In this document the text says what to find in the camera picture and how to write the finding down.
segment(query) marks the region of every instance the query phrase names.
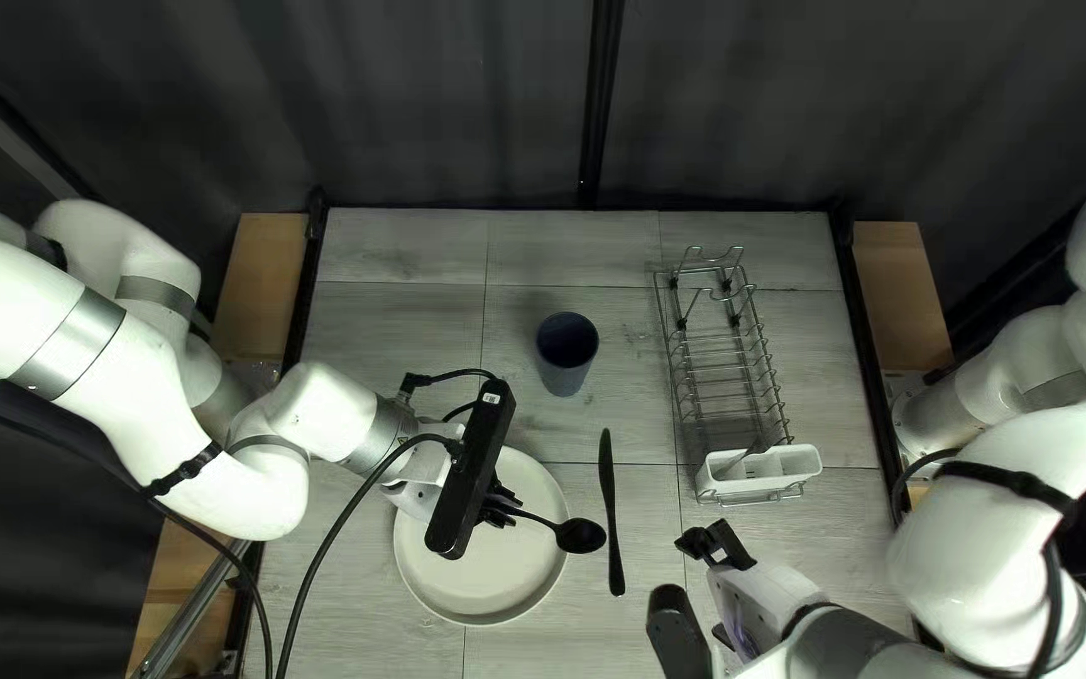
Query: knife handle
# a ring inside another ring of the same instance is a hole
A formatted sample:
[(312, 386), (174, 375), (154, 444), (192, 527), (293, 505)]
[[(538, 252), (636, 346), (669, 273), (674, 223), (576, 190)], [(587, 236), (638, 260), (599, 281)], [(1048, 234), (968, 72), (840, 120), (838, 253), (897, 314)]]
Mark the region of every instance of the knife handle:
[(622, 579), (622, 556), (618, 551), (618, 533), (614, 532), (609, 536), (610, 542), (610, 593), (616, 596), (621, 596), (626, 593), (626, 581)]

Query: dark blue cup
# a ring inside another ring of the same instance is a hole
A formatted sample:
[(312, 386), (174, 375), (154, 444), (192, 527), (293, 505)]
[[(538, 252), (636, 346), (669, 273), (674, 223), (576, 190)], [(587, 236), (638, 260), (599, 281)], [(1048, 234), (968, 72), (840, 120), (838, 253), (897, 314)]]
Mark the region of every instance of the dark blue cup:
[(580, 392), (597, 344), (597, 329), (588, 317), (576, 312), (545, 317), (534, 335), (534, 352), (546, 390), (557, 397)]

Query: black spoon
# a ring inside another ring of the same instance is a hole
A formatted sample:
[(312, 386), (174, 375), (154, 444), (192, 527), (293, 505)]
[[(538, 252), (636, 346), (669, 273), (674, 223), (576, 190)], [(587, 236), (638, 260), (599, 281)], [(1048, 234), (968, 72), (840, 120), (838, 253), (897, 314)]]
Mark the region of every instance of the black spoon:
[(535, 516), (528, 511), (516, 506), (502, 505), (497, 508), (503, 511), (505, 514), (536, 520), (543, 526), (551, 528), (551, 530), (555, 532), (556, 546), (568, 552), (569, 554), (588, 554), (589, 552), (596, 552), (602, 548), (602, 545), (606, 544), (606, 531), (603, 530), (601, 526), (597, 526), (593, 520), (589, 520), (588, 518), (581, 518), (578, 516), (556, 525), (556, 523), (551, 523), (551, 520), (545, 519), (542, 516)]

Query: dish rack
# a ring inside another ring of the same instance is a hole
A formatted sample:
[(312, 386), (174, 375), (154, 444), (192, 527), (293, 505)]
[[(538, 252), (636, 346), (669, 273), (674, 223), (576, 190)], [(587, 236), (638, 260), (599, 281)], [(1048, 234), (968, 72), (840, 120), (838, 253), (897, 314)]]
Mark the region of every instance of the dish rack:
[(744, 251), (732, 246), (705, 257), (690, 246), (675, 267), (653, 275), (678, 436), (702, 455), (695, 485), (704, 504), (801, 496), (807, 478), (823, 468), (815, 445), (791, 445), (756, 287), (740, 265)]

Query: table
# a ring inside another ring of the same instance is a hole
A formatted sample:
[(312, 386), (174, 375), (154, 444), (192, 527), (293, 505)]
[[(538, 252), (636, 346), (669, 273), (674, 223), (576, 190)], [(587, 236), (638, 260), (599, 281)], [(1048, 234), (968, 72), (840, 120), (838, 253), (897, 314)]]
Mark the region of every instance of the table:
[[(696, 466), (673, 438), (651, 272), (687, 244), (740, 242), (759, 290), (796, 441), (825, 470), (795, 502), (722, 510), (694, 501)], [(551, 397), (535, 377), (533, 329), (554, 311), (589, 316), (602, 344), (584, 389)], [(480, 366), (508, 379), (518, 414), (507, 440), (544, 462), (574, 515), (602, 515), (597, 433), (616, 441), (619, 530), (628, 593), (609, 595), (605, 551), (569, 557), (535, 609), (504, 626), (464, 628), (417, 604), (390, 549), (393, 507), (370, 499), (351, 517), (299, 627), (291, 677), (659, 677), (643, 633), (657, 584), (686, 587), (709, 638), (717, 623), (705, 565), (672, 546), (684, 528), (727, 517), (758, 558), (803, 570), (834, 601), (900, 632), (908, 613), (883, 583), (891, 526), (857, 354), (822, 213), (333, 209), (328, 216), (304, 359), (330, 363), (380, 393), (406, 370)], [(476, 393), (455, 379), (414, 397), (441, 416)], [(304, 566), (361, 480), (315, 461), (310, 508), (266, 545), (261, 573), (275, 652)], [(256, 621), (251, 641), (258, 638)], [(247, 677), (261, 677), (248, 644)]]

